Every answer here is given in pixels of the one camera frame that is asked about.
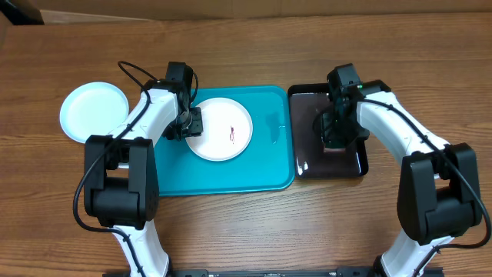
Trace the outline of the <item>white plate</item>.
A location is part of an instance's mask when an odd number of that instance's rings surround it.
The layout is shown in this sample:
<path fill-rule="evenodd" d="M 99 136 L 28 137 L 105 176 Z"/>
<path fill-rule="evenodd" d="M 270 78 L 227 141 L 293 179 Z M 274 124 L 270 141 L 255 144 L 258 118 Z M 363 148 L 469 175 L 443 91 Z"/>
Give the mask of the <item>white plate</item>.
<path fill-rule="evenodd" d="M 240 155 L 253 135 L 253 122 L 247 109 L 230 98 L 210 98 L 200 102 L 203 132 L 188 137 L 194 154 L 208 161 L 223 162 Z"/>

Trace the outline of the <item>light blue plate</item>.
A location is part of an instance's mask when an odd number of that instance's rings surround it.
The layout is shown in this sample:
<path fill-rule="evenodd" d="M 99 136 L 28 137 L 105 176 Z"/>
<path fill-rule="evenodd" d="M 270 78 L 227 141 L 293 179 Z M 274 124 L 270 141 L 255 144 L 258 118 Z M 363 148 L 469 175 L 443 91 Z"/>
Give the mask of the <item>light blue plate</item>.
<path fill-rule="evenodd" d="M 107 135 L 128 113 L 128 100 L 121 89 L 107 82 L 89 82 L 66 97 L 59 122 L 70 139 L 85 143 L 91 135 Z"/>

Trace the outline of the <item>green and red sponge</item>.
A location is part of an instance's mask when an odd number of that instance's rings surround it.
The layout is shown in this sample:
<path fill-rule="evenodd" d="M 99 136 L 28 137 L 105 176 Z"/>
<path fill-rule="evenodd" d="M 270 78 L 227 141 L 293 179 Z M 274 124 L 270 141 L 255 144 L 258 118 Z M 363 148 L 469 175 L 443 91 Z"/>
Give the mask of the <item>green and red sponge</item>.
<path fill-rule="evenodd" d="M 344 152 L 346 145 L 338 140 L 328 140 L 324 142 L 324 152 Z"/>

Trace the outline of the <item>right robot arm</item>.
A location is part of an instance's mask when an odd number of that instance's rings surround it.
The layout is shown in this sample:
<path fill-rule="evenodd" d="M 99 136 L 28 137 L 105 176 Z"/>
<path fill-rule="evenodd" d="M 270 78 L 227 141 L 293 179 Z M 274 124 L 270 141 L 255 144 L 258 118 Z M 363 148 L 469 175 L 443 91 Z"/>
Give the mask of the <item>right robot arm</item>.
<path fill-rule="evenodd" d="M 452 145 L 430 132 L 380 80 L 331 80 L 327 86 L 331 107 L 313 124 L 325 145 L 341 149 L 369 131 L 401 166 L 401 232 L 376 258 L 372 275 L 420 276 L 441 250 L 477 249 L 490 241 L 477 158 L 468 144 Z"/>

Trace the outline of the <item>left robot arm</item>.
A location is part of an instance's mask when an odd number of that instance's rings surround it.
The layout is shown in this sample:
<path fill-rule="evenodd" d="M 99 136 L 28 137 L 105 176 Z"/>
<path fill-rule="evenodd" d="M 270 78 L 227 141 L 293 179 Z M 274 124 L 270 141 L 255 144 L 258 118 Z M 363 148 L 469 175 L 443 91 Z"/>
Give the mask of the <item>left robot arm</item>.
<path fill-rule="evenodd" d="M 85 143 L 84 175 L 72 206 L 75 221 L 90 232 L 115 236 L 131 276 L 168 275 L 170 259 L 154 222 L 155 145 L 161 137 L 182 140 L 202 133 L 201 111 L 191 107 L 197 92 L 195 75 L 149 80 L 122 125 Z"/>

